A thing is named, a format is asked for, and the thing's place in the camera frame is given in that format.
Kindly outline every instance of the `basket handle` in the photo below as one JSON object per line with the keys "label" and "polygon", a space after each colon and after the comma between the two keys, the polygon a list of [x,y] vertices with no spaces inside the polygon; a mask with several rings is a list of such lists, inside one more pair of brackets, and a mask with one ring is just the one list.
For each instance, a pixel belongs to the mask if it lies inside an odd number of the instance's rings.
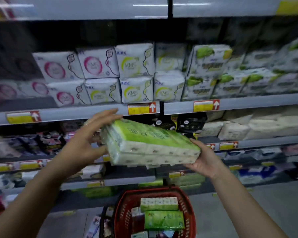
{"label": "basket handle", "polygon": [[[114,237],[114,229],[113,229],[113,217],[107,216],[106,212],[107,209],[109,208],[109,205],[104,206],[103,212],[100,216],[100,223],[99,223],[99,238],[115,238]],[[105,225],[105,220],[111,220],[111,234],[109,236],[104,236],[104,225]]]}

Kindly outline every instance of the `green tissue pack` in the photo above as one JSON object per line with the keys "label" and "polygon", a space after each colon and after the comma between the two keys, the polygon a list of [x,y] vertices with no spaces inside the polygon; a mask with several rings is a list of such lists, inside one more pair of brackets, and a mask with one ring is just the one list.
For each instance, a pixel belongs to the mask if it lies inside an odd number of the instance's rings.
{"label": "green tissue pack", "polygon": [[182,211],[146,211],[145,229],[148,230],[181,230],[184,229]]}
{"label": "green tissue pack", "polygon": [[101,132],[114,165],[194,163],[200,148],[180,133],[122,119]]}

